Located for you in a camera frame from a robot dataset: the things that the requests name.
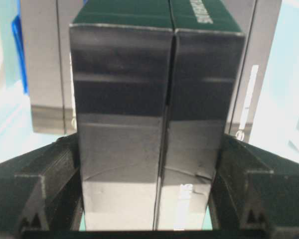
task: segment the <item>black box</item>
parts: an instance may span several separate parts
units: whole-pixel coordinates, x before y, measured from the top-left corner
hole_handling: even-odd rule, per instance
[[[88,230],[152,230],[172,36],[165,0],[89,0],[70,27]]]
[[[171,0],[175,57],[157,229],[202,229],[244,35],[220,0]]]

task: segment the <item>box top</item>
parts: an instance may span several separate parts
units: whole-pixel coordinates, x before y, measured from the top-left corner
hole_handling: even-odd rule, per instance
[[[221,0],[170,0],[175,31],[221,31],[241,34]]]
[[[74,25],[172,31],[168,0],[89,0]]]

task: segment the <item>gray box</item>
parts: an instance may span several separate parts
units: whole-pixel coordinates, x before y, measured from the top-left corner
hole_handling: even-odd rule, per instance
[[[281,0],[222,0],[246,35],[225,132],[249,141]]]
[[[33,130],[69,134],[72,92],[69,24],[82,0],[21,0],[21,23]]]
[[[64,134],[56,0],[20,2],[33,129]]]

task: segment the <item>white label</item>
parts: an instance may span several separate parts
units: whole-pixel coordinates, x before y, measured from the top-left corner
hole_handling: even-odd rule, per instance
[[[72,56],[70,53],[70,73],[71,73],[71,101],[72,101],[72,127],[77,130],[76,125],[76,112],[75,112],[75,97],[74,97],[74,83],[73,83],[73,73],[72,73]]]
[[[204,24],[214,23],[213,19],[211,19],[202,0],[190,0],[190,4],[193,8],[198,23],[204,23]]]
[[[176,208],[176,217],[174,223],[174,231],[185,230],[186,215],[189,208],[191,194],[193,192],[192,184],[181,184],[179,188],[178,203]]]
[[[245,101],[244,101],[244,108],[241,113],[240,124],[239,124],[239,130],[241,130],[242,132],[245,129],[245,126],[247,123],[249,107],[251,104],[251,99],[253,97],[253,92],[254,92],[254,88],[255,88],[258,69],[259,69],[259,65],[253,65],[253,67],[251,68],[249,83],[248,83],[248,87],[247,87],[247,93],[246,93],[246,97],[245,97]]]

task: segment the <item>blue object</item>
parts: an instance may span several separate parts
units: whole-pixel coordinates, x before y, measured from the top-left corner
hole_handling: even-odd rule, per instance
[[[16,7],[18,9],[18,15],[20,16],[20,0],[16,0]]]
[[[22,27],[20,16],[17,15],[12,21],[12,32],[15,40],[15,45],[19,58],[19,65],[21,71],[21,80],[23,85],[23,91],[25,94],[28,93],[27,79],[26,79],[26,70],[25,70],[25,60],[24,60],[24,48],[23,48],[23,38],[22,38]]]

